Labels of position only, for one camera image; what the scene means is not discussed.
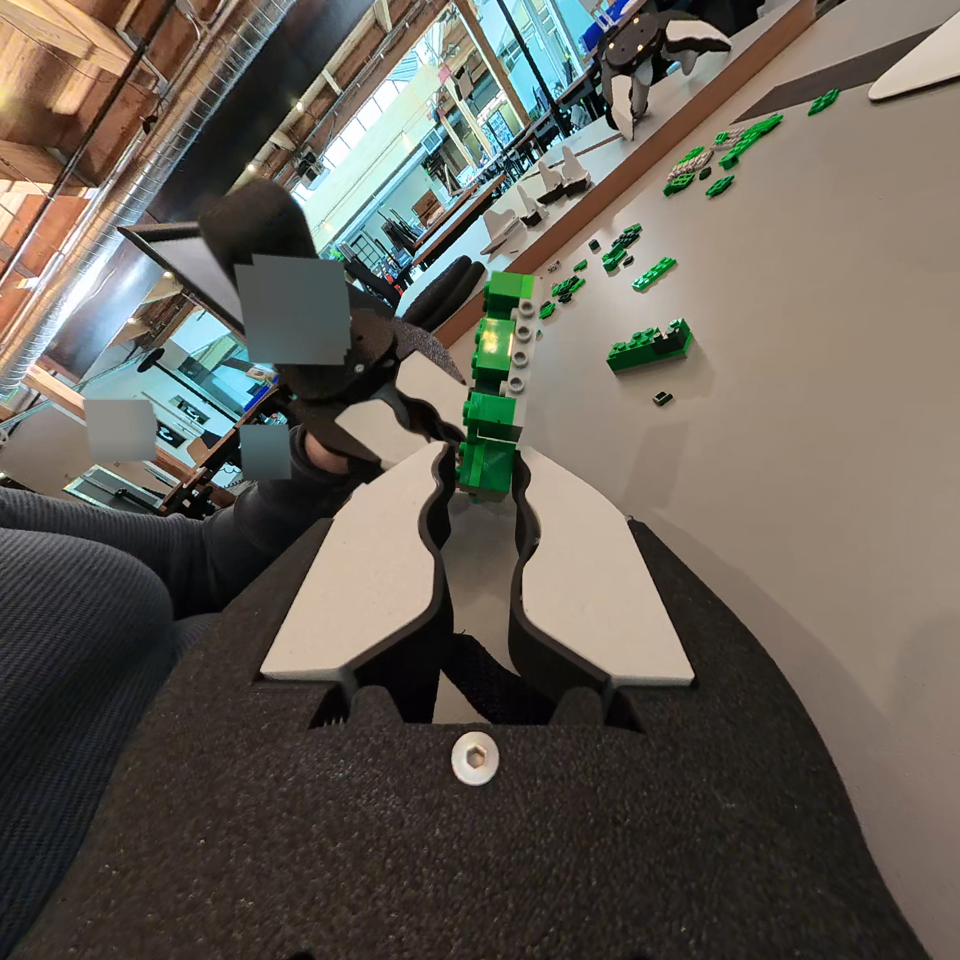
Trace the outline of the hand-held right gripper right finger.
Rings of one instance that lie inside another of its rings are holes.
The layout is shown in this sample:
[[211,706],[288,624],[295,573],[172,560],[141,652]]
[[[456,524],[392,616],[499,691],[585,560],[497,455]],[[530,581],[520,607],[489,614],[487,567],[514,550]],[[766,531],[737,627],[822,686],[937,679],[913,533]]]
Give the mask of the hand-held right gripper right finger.
[[533,448],[512,483],[509,654],[536,689],[687,688],[695,674],[626,516]]

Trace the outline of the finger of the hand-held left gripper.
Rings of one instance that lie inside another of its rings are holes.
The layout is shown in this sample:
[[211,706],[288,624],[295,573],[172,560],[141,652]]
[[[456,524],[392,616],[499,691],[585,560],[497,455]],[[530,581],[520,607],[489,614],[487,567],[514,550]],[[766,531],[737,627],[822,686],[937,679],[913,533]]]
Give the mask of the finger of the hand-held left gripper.
[[439,356],[415,350],[400,362],[397,373],[399,392],[438,392],[453,388],[466,390],[467,384],[447,354]]
[[375,455],[381,465],[399,465],[435,442],[458,447],[466,435],[440,402],[402,391],[378,391],[350,405],[336,426]]

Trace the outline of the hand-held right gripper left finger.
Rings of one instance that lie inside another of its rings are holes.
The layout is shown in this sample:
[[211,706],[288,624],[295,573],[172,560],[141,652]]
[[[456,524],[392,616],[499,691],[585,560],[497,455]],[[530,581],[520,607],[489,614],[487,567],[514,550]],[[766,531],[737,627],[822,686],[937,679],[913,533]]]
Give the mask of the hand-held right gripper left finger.
[[430,441],[370,484],[331,521],[260,666],[265,680],[363,685],[440,599],[439,551],[427,511],[446,490],[454,453]]

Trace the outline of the green brick assembly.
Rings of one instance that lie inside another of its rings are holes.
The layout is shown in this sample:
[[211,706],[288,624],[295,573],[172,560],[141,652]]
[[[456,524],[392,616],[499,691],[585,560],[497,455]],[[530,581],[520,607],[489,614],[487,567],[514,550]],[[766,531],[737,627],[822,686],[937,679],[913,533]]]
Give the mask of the green brick assembly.
[[542,294],[534,274],[496,271],[484,286],[457,460],[458,489],[475,501],[502,501],[511,490],[543,333]]

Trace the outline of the person's left forearm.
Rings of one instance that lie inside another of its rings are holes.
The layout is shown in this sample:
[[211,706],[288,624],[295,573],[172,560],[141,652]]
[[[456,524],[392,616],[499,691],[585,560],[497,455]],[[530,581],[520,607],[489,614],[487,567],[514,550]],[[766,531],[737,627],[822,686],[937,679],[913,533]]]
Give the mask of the person's left forearm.
[[329,520],[362,485],[382,474],[347,458],[345,475],[319,470],[306,458],[306,427],[289,432],[290,477],[256,481],[234,504],[199,522],[180,525],[169,593],[178,617],[217,614],[316,522]]

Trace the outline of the grey desk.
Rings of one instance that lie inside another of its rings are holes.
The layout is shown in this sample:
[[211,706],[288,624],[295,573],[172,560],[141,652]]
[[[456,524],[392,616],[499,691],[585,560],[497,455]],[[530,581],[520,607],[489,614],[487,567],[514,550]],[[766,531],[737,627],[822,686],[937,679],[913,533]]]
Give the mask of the grey desk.
[[[933,958],[958,958],[958,81],[789,105],[721,197],[663,188],[775,88],[957,13],[836,6],[549,258],[569,270],[589,239],[642,224],[634,269],[589,267],[551,319],[524,433],[773,656]],[[677,266],[635,292],[664,257]],[[607,366],[678,318],[685,358]]]

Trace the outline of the person's left hand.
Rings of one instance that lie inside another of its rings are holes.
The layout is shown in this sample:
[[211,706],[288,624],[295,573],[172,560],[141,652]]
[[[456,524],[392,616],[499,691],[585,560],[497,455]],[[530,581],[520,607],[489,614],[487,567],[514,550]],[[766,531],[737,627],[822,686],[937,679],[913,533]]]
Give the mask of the person's left hand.
[[334,475],[346,475],[350,472],[349,459],[324,447],[314,436],[303,434],[303,447],[306,458],[316,469]]

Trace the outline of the black flat monitor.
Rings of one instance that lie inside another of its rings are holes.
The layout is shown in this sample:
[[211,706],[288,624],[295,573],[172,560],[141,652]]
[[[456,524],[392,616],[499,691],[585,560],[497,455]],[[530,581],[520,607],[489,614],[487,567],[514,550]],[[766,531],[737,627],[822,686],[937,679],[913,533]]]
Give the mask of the black flat monitor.
[[118,232],[171,273],[204,310],[217,316],[242,340],[246,339],[234,282],[202,238],[197,222],[143,223],[120,226]]

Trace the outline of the wooden workbench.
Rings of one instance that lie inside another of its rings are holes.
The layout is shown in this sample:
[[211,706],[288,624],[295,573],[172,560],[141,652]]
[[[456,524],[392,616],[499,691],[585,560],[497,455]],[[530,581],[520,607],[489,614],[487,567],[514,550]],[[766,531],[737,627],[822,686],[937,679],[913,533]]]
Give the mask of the wooden workbench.
[[508,177],[498,174],[484,185],[471,188],[446,211],[440,222],[416,242],[412,268],[426,269],[447,251],[498,198],[508,186]]

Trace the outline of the idle gripper with white fingers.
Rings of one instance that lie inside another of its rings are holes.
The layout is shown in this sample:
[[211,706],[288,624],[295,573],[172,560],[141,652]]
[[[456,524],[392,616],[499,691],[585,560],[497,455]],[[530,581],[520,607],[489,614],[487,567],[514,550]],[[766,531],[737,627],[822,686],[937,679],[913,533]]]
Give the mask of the idle gripper with white fingers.
[[492,208],[483,213],[483,222],[488,236],[486,246],[480,251],[481,257],[494,254],[500,247],[514,240],[514,235],[522,227],[532,229],[546,221],[546,206],[531,197],[521,184],[515,188],[515,200],[519,207],[497,211]]
[[536,164],[536,170],[543,185],[543,190],[536,197],[536,202],[544,207],[562,198],[579,196],[593,186],[591,174],[567,144],[561,146],[561,162],[558,167],[551,167],[540,159]]

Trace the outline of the green brick block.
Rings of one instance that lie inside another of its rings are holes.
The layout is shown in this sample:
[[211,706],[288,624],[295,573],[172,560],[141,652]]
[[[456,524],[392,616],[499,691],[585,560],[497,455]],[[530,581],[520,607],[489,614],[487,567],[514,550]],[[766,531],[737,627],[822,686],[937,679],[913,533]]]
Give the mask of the green brick block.
[[616,342],[606,355],[606,366],[615,374],[686,358],[693,334],[685,318],[672,320],[664,329],[649,327],[627,342]]

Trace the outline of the cluster of green black bricks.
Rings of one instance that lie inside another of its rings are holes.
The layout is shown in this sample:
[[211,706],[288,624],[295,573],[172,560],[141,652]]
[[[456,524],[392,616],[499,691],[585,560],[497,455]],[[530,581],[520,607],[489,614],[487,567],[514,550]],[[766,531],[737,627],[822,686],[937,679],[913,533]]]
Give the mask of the cluster of green black bricks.
[[602,267],[605,273],[611,274],[619,269],[627,258],[630,247],[635,244],[642,234],[642,224],[639,222],[625,227],[613,240],[609,250],[602,254]]

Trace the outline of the person's blue-grey knit clothing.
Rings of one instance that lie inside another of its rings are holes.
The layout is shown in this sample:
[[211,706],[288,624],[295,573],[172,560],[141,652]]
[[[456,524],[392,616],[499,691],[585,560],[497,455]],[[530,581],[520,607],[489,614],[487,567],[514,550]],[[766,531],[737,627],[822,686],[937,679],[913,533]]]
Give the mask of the person's blue-grey knit clothing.
[[2,489],[2,958],[62,881],[196,618],[227,602],[226,521]]

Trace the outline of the idle black and white gripper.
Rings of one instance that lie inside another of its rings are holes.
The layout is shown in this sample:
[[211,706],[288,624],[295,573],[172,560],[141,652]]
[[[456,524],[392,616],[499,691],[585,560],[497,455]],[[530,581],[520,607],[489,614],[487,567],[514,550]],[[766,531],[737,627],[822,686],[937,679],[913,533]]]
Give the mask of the idle black and white gripper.
[[678,64],[689,76],[702,55],[731,51],[730,38],[694,13],[630,2],[594,54],[608,123],[625,140],[635,139],[654,84],[655,61]]

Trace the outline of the silver spiral ventilation duct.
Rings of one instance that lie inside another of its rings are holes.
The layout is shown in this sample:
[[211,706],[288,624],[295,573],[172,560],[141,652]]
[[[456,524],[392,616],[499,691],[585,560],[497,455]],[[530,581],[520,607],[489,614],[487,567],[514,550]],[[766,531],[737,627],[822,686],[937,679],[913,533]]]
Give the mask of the silver spiral ventilation duct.
[[16,390],[51,346],[93,360],[124,331],[161,268],[124,231],[139,224],[162,187],[282,21],[326,18],[329,2],[225,2],[177,69],[159,118],[126,148],[43,270],[2,337],[2,397]]

